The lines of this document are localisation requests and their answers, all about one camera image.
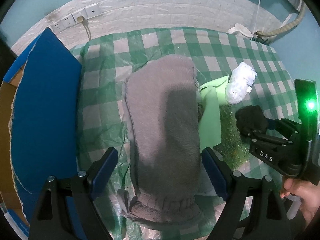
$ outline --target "blue board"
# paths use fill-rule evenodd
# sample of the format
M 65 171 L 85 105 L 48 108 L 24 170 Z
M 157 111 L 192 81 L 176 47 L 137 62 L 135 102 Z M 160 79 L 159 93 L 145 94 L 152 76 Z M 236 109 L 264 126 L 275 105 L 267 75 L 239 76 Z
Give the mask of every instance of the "blue board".
M 80 63 L 47 28 L 17 58 L 10 79 L 27 61 L 12 118 L 11 158 L 23 212 L 30 222 L 48 176 L 77 173 L 76 98 Z
M 26 236 L 29 236 L 29 228 L 24 224 L 24 222 L 20 219 L 20 217 L 18 217 L 18 215 L 15 213 L 15 211 L 12 209 L 8 209 L 8 213 L 10 214 L 10 216 L 12 217 L 14 222 L 16 222 L 16 224 L 20 228 L 20 230 Z

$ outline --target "green bubble wrap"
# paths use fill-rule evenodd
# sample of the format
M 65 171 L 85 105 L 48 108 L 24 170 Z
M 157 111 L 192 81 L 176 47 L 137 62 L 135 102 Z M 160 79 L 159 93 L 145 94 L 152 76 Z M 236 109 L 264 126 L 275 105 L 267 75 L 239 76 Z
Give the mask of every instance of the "green bubble wrap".
M 249 159 L 249 144 L 240 135 L 231 105 L 220 106 L 221 143 L 214 147 L 230 169 L 236 170 Z

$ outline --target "black glove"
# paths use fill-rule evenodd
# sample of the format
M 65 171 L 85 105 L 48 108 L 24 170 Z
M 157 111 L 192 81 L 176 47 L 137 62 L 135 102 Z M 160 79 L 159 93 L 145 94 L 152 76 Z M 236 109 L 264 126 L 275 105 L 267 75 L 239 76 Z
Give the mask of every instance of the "black glove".
M 264 117 L 260 106 L 246 106 L 239 109 L 235 117 L 237 119 L 237 128 L 244 136 L 249 136 L 253 130 L 261 133 L 267 132 L 268 122 Z

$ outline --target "white brick wallpaper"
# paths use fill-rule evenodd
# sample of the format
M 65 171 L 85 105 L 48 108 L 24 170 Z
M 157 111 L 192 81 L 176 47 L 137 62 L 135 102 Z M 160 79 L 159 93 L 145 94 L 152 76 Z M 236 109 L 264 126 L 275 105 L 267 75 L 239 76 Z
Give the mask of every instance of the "white brick wallpaper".
M 19 55 L 46 27 L 93 3 L 99 3 L 103 13 L 88 20 L 93 39 L 147 27 L 193 26 L 226 32 L 240 23 L 252 30 L 258 8 L 248 0 L 73 0 L 32 26 L 12 50 Z M 281 22 L 274 15 L 259 9 L 257 29 L 272 30 L 280 26 Z M 56 35 L 68 49 L 88 41 L 81 24 Z

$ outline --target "blue gripper pad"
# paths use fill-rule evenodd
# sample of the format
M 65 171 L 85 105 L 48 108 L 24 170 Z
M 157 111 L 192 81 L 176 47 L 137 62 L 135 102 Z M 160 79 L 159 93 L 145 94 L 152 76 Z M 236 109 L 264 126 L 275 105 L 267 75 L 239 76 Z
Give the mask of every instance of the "blue gripper pad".
M 90 198 L 95 200 L 105 189 L 113 170 L 118 163 L 118 151 L 110 147 L 106 153 L 96 162 L 96 169 L 92 169 L 92 176 L 88 176 L 91 184 Z
M 202 151 L 202 164 L 211 180 L 211 183 L 217 195 L 223 198 L 224 201 L 226 201 L 229 198 L 228 183 L 226 178 L 220 171 L 218 165 L 216 164 L 216 162 L 220 162 L 220 160 L 217 158 L 213 151 L 212 153 L 214 156 L 209 153 L 209 150 L 207 148 Z

